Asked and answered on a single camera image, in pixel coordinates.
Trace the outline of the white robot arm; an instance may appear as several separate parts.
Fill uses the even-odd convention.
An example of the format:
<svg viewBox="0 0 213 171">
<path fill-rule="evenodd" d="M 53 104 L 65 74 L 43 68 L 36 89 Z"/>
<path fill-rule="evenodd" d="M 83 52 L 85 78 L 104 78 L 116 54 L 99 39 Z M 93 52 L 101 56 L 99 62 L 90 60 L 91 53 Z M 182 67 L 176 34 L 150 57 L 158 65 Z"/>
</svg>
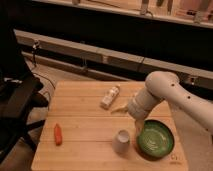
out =
<svg viewBox="0 0 213 171">
<path fill-rule="evenodd" d="M 144 120 L 163 100 L 180 107 L 213 135 L 213 104 L 184 89 L 171 72 L 151 72 L 145 87 L 127 103 L 127 111 L 135 120 Z"/>
</svg>

